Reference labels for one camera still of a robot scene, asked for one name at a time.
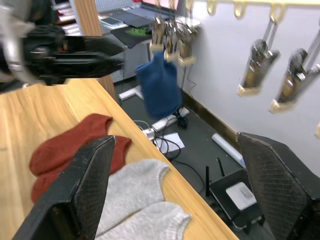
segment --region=metal clip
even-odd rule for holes
[[[251,56],[248,59],[245,77],[238,86],[239,96],[256,95],[261,91],[262,82],[280,56],[278,50],[270,50],[278,28],[278,24],[271,19],[264,33],[263,39],[256,40],[251,47]]]
[[[156,17],[153,21],[153,29],[152,29],[152,40],[150,44],[150,49],[152,51],[163,51],[165,34],[165,22],[160,17]]]
[[[179,64],[181,66],[192,65],[196,58],[192,56],[192,41],[195,37],[195,30],[184,25],[182,30],[178,31],[179,35]]]
[[[177,25],[175,22],[170,22],[166,25],[166,49],[164,51],[164,59],[167,62],[175,61],[178,52],[177,52]]]
[[[271,113],[291,109],[301,94],[320,76],[320,64],[313,66],[319,52],[320,30],[308,52],[300,48],[291,55],[281,91],[271,102]]]

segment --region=wooden post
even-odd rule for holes
[[[84,36],[97,36],[103,35],[100,22],[98,19],[98,11],[96,8],[95,0],[74,0],[74,5],[78,15],[82,33]],[[103,88],[116,99],[116,91],[114,82],[110,75],[97,79]]]

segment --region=hook rack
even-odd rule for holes
[[[211,2],[227,4],[242,2],[246,5],[285,5],[287,7],[320,7],[320,2],[314,0],[211,0]]]
[[[270,18],[274,23],[280,23],[283,20],[288,7],[320,7],[320,1],[315,2],[314,0],[207,0],[207,11],[210,16],[216,13],[218,3],[234,4],[234,16],[238,20],[244,17],[248,5],[271,6]]]

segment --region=white tube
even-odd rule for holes
[[[246,164],[242,155],[226,140],[224,140],[219,134],[213,134],[212,140],[216,144],[218,144],[227,154],[229,154],[230,157],[232,157],[241,167],[246,169]]]

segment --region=white wall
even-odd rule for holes
[[[234,17],[231,4],[217,6],[208,16],[205,3],[195,5],[195,18],[202,19],[202,34],[193,46],[197,63],[190,80],[197,86],[194,98],[237,132],[248,132],[287,144],[320,176],[320,139],[315,137],[320,121],[320,79],[309,88],[297,106],[286,113],[271,114],[270,103],[282,85],[291,54],[309,48],[319,30],[320,8],[289,8],[278,27],[273,49],[281,56],[253,97],[237,96],[252,43],[262,38],[269,21],[269,7],[248,6],[242,20]]]

